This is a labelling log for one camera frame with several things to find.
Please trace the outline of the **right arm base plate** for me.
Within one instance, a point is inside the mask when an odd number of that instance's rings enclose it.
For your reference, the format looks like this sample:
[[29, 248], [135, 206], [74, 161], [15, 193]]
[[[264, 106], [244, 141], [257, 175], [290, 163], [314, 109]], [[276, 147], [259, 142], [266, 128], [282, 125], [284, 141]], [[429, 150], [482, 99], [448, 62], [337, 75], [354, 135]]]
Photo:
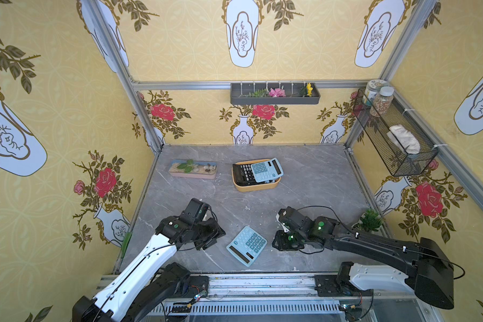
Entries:
[[315, 290], [319, 297], [370, 296], [371, 290], [362, 291], [350, 283], [348, 278], [335, 275], [315, 275]]

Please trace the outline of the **black calculator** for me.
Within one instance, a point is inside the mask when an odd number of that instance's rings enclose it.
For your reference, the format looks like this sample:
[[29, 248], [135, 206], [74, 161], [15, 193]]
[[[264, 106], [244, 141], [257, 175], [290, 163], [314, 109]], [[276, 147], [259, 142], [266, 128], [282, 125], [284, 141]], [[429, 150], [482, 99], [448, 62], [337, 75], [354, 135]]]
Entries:
[[255, 179], [252, 164], [233, 164], [232, 173], [237, 186], [259, 185]]

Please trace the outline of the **yellow storage box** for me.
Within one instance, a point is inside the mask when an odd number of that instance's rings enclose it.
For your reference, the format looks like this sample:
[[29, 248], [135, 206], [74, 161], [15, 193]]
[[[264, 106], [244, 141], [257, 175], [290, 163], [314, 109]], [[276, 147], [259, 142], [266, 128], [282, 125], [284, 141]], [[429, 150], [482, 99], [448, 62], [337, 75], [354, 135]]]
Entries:
[[[269, 160], [269, 159], [243, 161], [243, 162], [237, 162], [235, 164], [254, 164], [254, 163], [263, 162], [263, 161], [266, 161], [266, 160]], [[234, 182], [234, 179], [233, 179], [233, 184], [239, 192], [247, 193], [247, 192], [252, 192], [252, 191], [263, 191], [263, 190], [268, 190], [268, 189], [274, 189], [278, 186], [280, 181], [281, 181], [281, 178], [278, 178], [275, 181], [260, 182], [259, 185], [254, 185], [254, 186], [237, 186]]]

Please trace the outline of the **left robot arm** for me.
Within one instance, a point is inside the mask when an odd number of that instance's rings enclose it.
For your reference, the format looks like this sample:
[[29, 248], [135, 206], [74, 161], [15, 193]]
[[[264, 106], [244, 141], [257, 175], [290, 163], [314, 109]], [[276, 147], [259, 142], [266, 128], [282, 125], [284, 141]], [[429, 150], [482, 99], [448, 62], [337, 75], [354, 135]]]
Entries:
[[193, 243], [206, 250], [225, 236], [217, 220], [197, 219], [187, 223], [179, 217], [167, 217], [156, 228], [145, 248], [128, 267], [92, 299], [81, 297], [72, 308], [73, 321], [140, 321], [165, 299], [184, 295], [191, 272], [173, 262], [163, 268], [181, 246]]

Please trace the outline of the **teal calculator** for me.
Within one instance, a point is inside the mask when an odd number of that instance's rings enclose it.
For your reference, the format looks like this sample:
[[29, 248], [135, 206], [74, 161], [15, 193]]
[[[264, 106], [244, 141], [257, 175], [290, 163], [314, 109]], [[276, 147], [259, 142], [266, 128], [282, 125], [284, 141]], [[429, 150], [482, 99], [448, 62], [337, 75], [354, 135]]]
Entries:
[[284, 175], [284, 170], [276, 158], [251, 164], [250, 167], [258, 183], [275, 181]]
[[226, 246], [226, 250], [244, 266], [250, 267], [267, 244], [267, 239], [250, 226], [245, 226]]

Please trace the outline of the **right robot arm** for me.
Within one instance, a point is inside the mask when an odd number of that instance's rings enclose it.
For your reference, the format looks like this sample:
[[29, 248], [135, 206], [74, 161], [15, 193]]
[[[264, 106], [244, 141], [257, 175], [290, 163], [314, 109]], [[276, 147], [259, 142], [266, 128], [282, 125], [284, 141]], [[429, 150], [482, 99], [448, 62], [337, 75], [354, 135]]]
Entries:
[[272, 241], [279, 251], [298, 251], [310, 245], [357, 254], [406, 274], [405, 284], [423, 302], [440, 309], [454, 308], [454, 264], [433, 240], [394, 240], [346, 228], [327, 217], [287, 219], [281, 224], [287, 231], [277, 231]]

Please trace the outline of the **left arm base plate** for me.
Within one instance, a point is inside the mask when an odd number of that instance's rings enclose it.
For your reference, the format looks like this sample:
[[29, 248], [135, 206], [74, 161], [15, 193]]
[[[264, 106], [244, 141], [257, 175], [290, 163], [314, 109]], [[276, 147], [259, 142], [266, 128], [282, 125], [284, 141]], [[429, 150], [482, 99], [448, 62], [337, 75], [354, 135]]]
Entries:
[[193, 275], [184, 289], [182, 298], [192, 299], [195, 296], [199, 298], [206, 297], [209, 292], [209, 277], [206, 275]]

